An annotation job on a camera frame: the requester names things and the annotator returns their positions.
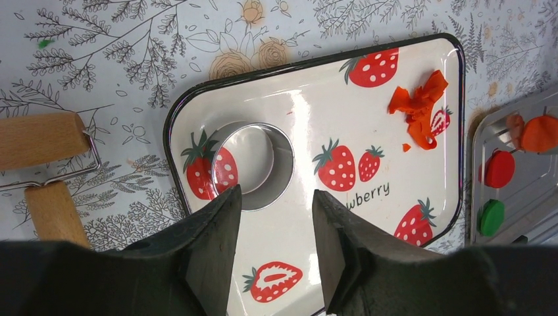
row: green clay disc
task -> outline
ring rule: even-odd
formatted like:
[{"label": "green clay disc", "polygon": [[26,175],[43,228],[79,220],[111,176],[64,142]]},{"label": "green clay disc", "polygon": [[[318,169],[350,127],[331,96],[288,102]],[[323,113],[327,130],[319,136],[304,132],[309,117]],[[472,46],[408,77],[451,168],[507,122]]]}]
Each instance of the green clay disc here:
[{"label": "green clay disc", "polygon": [[504,203],[491,199],[484,206],[480,219],[480,233],[484,236],[494,236],[504,222]]}]

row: strawberry print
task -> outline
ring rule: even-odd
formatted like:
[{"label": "strawberry print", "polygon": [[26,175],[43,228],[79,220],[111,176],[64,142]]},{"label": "strawberry print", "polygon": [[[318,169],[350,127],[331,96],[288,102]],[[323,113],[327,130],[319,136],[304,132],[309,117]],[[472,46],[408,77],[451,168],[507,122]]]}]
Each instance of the strawberry print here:
[{"label": "strawberry print", "polygon": [[215,153],[211,148],[217,143],[207,137],[205,130],[201,131],[199,141],[196,143],[194,133],[191,136],[191,148],[186,148],[181,152],[181,156],[186,156],[183,172],[186,180],[194,195],[199,199],[214,199],[217,193],[235,186],[238,183],[238,171],[236,163],[230,152],[222,148],[215,163],[215,175],[217,192],[211,184],[211,161]]},{"label": "strawberry print", "polygon": [[367,149],[363,154],[359,161],[359,176],[362,182],[370,181],[376,175],[380,168],[380,158],[384,156],[382,153],[380,147],[376,149],[372,146],[372,149]]},{"label": "strawberry print", "polygon": [[355,159],[349,148],[338,144],[339,140],[333,144],[330,138],[328,149],[322,146],[323,153],[317,155],[312,162],[318,163],[314,174],[318,174],[325,186],[344,192],[355,186]]},{"label": "strawberry print", "polygon": [[426,198],[426,204],[419,200],[399,222],[394,236],[408,242],[411,245],[420,246],[432,239],[432,227],[436,225],[431,221],[436,218],[430,213],[430,200]]},{"label": "strawberry print", "polygon": [[399,48],[379,51],[370,55],[349,59],[339,71],[345,69],[345,83],[351,82],[360,87],[381,86],[395,76]]},{"label": "strawberry print", "polygon": [[430,129],[434,136],[440,135],[448,126],[450,122],[450,115],[453,113],[446,107],[438,110],[432,118]]},{"label": "strawberry print", "polygon": [[221,194],[226,189],[238,184],[238,169],[231,153],[221,148],[215,162],[215,188]]},{"label": "strawberry print", "polygon": [[287,263],[273,261],[257,270],[252,268],[252,275],[243,277],[246,278],[244,292],[250,291],[257,302],[268,303],[292,289],[302,279],[302,271]]}]

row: white tray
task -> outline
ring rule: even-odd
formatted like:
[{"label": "white tray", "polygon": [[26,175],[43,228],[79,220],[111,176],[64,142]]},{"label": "white tray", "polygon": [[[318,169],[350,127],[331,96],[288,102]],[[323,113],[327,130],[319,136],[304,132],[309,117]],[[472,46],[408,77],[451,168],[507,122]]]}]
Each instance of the white tray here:
[{"label": "white tray", "polygon": [[[398,48],[396,58],[387,59],[391,55],[385,52],[382,57],[382,51],[393,48]],[[386,63],[380,66],[372,61],[371,69],[366,67],[362,71],[373,71],[368,74],[374,74],[376,80],[388,78],[387,82],[364,88],[353,83],[357,80],[352,75],[345,82],[345,72],[352,65],[346,62],[378,54],[378,60],[385,59]],[[390,78],[390,71],[383,72],[381,67],[395,63],[396,72]],[[365,66],[356,64],[357,68]],[[242,214],[229,316],[312,315],[323,308],[311,215],[314,189],[329,190],[350,210],[390,234],[403,224],[403,216],[419,200],[429,203],[435,226],[430,227],[430,241],[420,246],[449,230],[462,198],[463,66],[459,42],[447,34],[437,34],[207,82],[192,88],[175,103],[165,124],[165,150],[190,212],[208,202],[196,197],[183,172],[185,157],[181,153],[192,147],[192,132],[198,141],[203,130],[209,136],[231,122],[265,122],[282,129],[293,145],[295,170],[284,194],[262,210]],[[449,85],[435,104],[432,119],[436,119],[438,109],[447,109],[452,114],[447,129],[436,136],[437,148],[425,151],[408,135],[405,115],[400,112],[389,115],[387,108],[397,86],[412,92],[434,70],[441,70]],[[320,173],[314,174],[313,159],[322,153],[323,145],[327,149],[330,139],[339,140],[338,145],[347,146],[352,153],[354,161],[348,159],[341,162],[344,164],[348,161],[359,164],[372,145],[376,149],[381,147],[384,156],[373,178],[361,182],[357,165],[354,183],[345,184],[352,186],[350,190],[335,192],[327,188],[319,178]],[[404,143],[412,146],[407,153],[402,149]],[[344,170],[350,173],[351,168]],[[266,267],[272,262],[280,263]],[[282,263],[294,268],[282,269]],[[244,292],[247,280],[244,276],[253,273],[261,274],[257,286],[270,288],[262,292],[249,287]],[[285,274],[284,278],[263,281],[265,276],[280,273]]]}]

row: wooden rolling pin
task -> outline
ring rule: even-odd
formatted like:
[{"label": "wooden rolling pin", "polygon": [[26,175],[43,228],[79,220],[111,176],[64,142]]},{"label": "wooden rolling pin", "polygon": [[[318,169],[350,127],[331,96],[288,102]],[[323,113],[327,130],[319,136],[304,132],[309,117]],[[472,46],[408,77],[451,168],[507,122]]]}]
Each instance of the wooden rolling pin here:
[{"label": "wooden rolling pin", "polygon": [[[30,115],[0,120],[0,171],[32,167],[85,153],[89,142],[76,113]],[[64,182],[25,189],[40,240],[67,240],[89,247],[72,196]]]}]

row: floral patterned surface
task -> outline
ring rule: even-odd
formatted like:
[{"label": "floral patterned surface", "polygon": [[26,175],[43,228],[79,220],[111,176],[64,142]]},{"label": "floral patterned surface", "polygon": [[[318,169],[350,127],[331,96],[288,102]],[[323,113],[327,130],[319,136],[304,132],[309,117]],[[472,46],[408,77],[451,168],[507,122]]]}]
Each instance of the floral patterned surface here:
[{"label": "floral patterned surface", "polygon": [[[449,32],[465,48],[468,120],[554,83],[557,14],[558,0],[7,1],[0,117],[80,113],[103,168],[70,193],[93,248],[123,248],[184,216],[161,139],[172,102],[195,84]],[[6,171],[0,183],[90,162]],[[3,192],[0,209],[0,240],[36,239],[22,191]],[[464,232],[462,212],[429,248],[453,251]]]}]

